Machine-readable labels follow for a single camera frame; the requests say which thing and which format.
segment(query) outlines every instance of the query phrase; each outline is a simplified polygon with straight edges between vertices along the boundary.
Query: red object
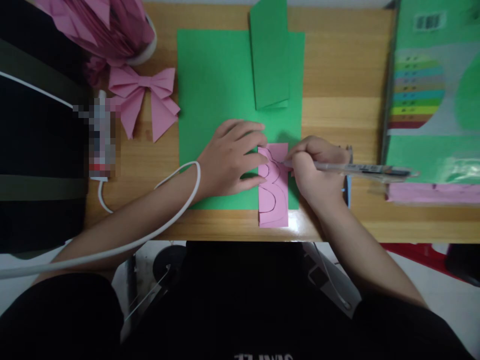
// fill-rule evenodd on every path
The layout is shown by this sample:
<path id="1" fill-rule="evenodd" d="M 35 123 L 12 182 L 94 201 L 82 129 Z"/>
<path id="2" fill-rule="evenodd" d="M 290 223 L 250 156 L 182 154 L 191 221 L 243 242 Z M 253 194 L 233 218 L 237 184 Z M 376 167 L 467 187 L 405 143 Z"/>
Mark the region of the red object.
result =
<path id="1" fill-rule="evenodd" d="M 426 121 L 390 121 L 388 123 L 389 129 L 419 129 Z"/>
<path id="2" fill-rule="evenodd" d="M 445 267 L 447 256 L 437 252 L 430 243 L 410 244 L 410 243 L 382 243 L 385 250 L 401 255 L 416 263 L 425 265 L 431 269 L 437 270 L 452 278 L 463 281 L 461 278 L 452 275 Z"/>

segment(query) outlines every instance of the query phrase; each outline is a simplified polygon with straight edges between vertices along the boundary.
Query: white cable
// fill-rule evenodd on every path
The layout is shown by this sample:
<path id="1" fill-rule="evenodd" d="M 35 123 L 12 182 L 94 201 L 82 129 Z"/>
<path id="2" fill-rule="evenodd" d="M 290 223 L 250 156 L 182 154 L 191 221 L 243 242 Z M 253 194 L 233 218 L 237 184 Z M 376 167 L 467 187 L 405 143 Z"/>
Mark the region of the white cable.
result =
<path id="1" fill-rule="evenodd" d="M 185 210 L 188 209 L 190 204 L 192 203 L 195 195 L 197 194 L 197 191 L 199 189 L 200 185 L 200 164 L 197 161 L 191 161 L 187 162 L 186 164 L 180 166 L 177 170 L 175 170 L 174 173 L 172 173 L 169 177 L 167 177 L 165 180 L 161 181 L 157 186 L 155 186 L 155 189 L 158 188 L 160 185 L 162 185 L 164 182 L 169 180 L 172 176 L 174 176 L 176 173 L 178 173 L 181 169 L 183 169 L 186 166 L 189 165 L 196 165 L 196 183 L 195 187 L 193 188 L 193 191 L 186 201 L 186 203 L 183 205 L 183 207 L 175 214 L 174 217 L 172 217 L 169 221 L 167 221 L 163 226 L 152 232 L 151 234 L 148 234 L 147 236 L 142 237 L 141 239 L 138 239 L 137 241 L 131 242 L 127 245 L 123 245 L 114 249 L 110 249 L 107 251 L 103 252 L 98 252 L 96 254 L 92 255 L 87 255 L 87 256 L 82 256 L 82 257 L 77 257 L 74 259 L 70 260 L 65 260 L 65 261 L 59 261 L 59 262 L 53 262 L 49 264 L 43 264 L 43 265 L 35 265 L 35 266 L 26 266 L 26 267 L 18 267 L 18 268 L 12 268 L 12 269 L 5 269 L 5 270 L 0 270 L 0 280 L 2 279 L 10 279 L 10 278 L 20 278 L 24 276 L 29 276 L 29 275 L 35 275 L 39 273 L 45 273 L 45 272 L 51 272 L 51 271 L 57 271 L 57 270 L 62 270 L 62 269 L 68 269 L 68 268 L 73 268 L 79 265 L 91 263 L 94 261 L 98 261 L 101 259 L 109 258 L 121 253 L 124 253 L 128 250 L 134 249 L 140 245 L 143 245 L 146 243 L 148 240 L 151 240 L 161 234 L 163 231 L 168 229 L 170 225 L 172 225 L 174 222 L 178 220 L 180 216 L 185 212 Z"/>
<path id="2" fill-rule="evenodd" d="M 331 284 L 331 286 L 333 287 L 333 290 L 335 290 L 336 295 L 337 295 L 338 298 L 340 299 L 341 303 L 343 304 L 343 307 L 344 307 L 345 309 L 347 309 L 347 310 L 352 309 L 352 305 L 350 305 L 350 303 L 349 303 L 348 301 L 345 301 L 345 300 L 344 300 L 344 298 L 342 297 L 342 295 L 340 295 L 340 293 L 338 292 L 337 288 L 335 287 L 335 284 L 334 284 L 334 282 L 332 281 L 332 278 L 330 277 L 329 270 L 327 269 L 327 265 L 325 264 L 324 257 L 322 256 L 322 254 L 320 254 L 320 250 L 319 250 L 319 248 L 317 247 L 317 244 L 316 244 L 315 242 L 313 242 L 313 246 L 315 247 L 316 253 L 318 254 L 318 256 L 319 256 L 320 259 L 321 259 L 321 262 L 323 263 L 323 267 L 325 268 L 326 276 L 328 277 L 328 280 L 330 280 L 330 284 Z"/>
<path id="3" fill-rule="evenodd" d="M 15 77 L 15 76 L 12 76 L 12 75 L 9 75 L 5 72 L 2 72 L 0 71 L 0 75 L 7 78 L 7 79 L 10 79 L 10 80 L 13 80 L 19 84 L 22 84 L 22 85 L 25 85 L 26 87 L 30 88 L 30 89 L 33 89 L 35 91 L 38 91 L 39 93 L 43 94 L 43 95 L 46 95 L 48 96 L 49 98 L 52 98 L 53 100 L 57 100 L 59 103 L 62 103 L 63 105 L 66 105 L 68 106 L 70 109 L 73 109 L 73 105 L 72 104 L 69 104 L 68 102 L 62 100 L 61 98 L 59 97 L 56 97 L 55 95 L 52 95 L 51 93 L 49 92 L 46 92 L 45 90 L 42 90 L 41 88 L 39 87 L 36 87 L 35 85 L 32 85 L 26 81 L 23 81 L 23 80 L 20 80 L 19 78 Z"/>
<path id="4" fill-rule="evenodd" d="M 102 208 L 104 208 L 108 213 L 113 214 L 114 212 L 110 210 L 107 205 L 105 205 L 104 198 L 102 196 L 102 189 L 104 187 L 104 182 L 103 180 L 100 180 L 100 183 L 98 184 L 98 201 L 100 201 L 100 205 Z"/>
<path id="5" fill-rule="evenodd" d="M 158 282 L 155 284 L 154 287 L 151 288 L 151 290 L 148 292 L 148 294 L 145 295 L 145 297 L 140 301 L 140 303 L 139 303 L 137 306 L 135 306 L 135 308 L 131 311 L 131 313 L 128 314 L 128 316 L 125 318 L 125 320 L 123 320 L 124 323 L 126 323 L 127 320 L 132 316 L 132 314 L 133 314 L 135 311 L 137 311 L 137 309 L 140 307 L 140 305 L 142 305 L 142 303 L 145 301 L 145 299 L 149 297 L 149 295 L 152 293 L 152 291 L 157 288 L 157 286 L 158 286 L 158 285 L 160 284 L 160 282 L 164 279 L 164 277 L 167 276 L 167 274 L 169 273 L 169 271 L 170 271 L 170 264 L 168 264 L 168 265 L 166 266 L 166 273 L 165 273 L 165 275 L 163 275 L 163 276 L 161 277 L 161 279 L 158 280 Z"/>

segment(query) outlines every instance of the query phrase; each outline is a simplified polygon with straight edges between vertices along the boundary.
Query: pink origami bow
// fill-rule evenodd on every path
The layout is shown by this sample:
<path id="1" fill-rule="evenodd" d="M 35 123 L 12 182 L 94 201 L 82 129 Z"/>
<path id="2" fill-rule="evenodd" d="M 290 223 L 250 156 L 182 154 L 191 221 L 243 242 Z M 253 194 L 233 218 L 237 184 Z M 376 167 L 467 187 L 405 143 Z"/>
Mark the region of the pink origami bow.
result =
<path id="1" fill-rule="evenodd" d="M 145 88 L 151 90 L 151 127 L 156 142 L 178 119 L 180 108 L 169 97 L 174 90 L 175 68 L 166 68 L 155 76 L 140 76 L 130 66 L 112 67 L 108 88 L 118 96 L 113 103 L 120 106 L 120 119 L 129 139 L 142 106 Z"/>

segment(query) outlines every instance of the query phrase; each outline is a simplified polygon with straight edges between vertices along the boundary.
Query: clear plastic pen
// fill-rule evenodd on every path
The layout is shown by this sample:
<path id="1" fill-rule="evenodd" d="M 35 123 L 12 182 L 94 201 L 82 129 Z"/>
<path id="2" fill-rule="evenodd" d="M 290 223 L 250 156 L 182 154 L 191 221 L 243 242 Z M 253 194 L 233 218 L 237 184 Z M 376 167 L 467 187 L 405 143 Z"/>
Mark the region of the clear plastic pen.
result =
<path id="1" fill-rule="evenodd" d="M 388 165 L 361 165 L 361 164 L 334 164 L 313 162 L 318 170 L 332 172 L 354 177 L 377 180 L 381 183 L 403 183 L 408 178 L 417 177 L 420 173 L 412 171 L 409 167 Z M 283 161 L 282 164 L 292 168 L 291 161 Z"/>

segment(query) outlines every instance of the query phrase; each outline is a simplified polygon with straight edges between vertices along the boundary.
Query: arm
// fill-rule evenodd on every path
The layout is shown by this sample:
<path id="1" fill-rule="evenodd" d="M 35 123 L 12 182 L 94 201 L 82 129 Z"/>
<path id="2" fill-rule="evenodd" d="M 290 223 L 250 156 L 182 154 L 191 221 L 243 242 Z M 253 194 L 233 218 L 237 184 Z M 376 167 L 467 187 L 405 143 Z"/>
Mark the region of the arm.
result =
<path id="1" fill-rule="evenodd" d="M 313 161 L 346 164 L 349 153 L 324 139 L 309 136 L 287 155 L 295 179 L 341 265 L 363 293 L 378 292 L 427 307 L 417 288 L 350 212 L 342 198 L 344 177 L 315 168 Z"/>
<path id="2" fill-rule="evenodd" d="M 201 180 L 193 203 L 210 196 L 236 194 L 265 181 L 261 176 L 240 180 L 242 174 L 268 162 L 268 159 L 259 153 L 246 154 L 257 146 L 267 144 L 267 138 L 260 132 L 264 128 L 263 124 L 237 119 L 227 120 L 220 125 L 198 157 Z M 152 233 L 185 204 L 195 186 L 196 178 L 197 170 L 192 166 L 156 190 L 130 202 L 74 238 L 53 262 L 118 248 Z M 41 274 L 34 284 L 74 272 L 97 273 L 112 280 L 117 267 L 136 250 L 75 268 L 46 272 Z"/>

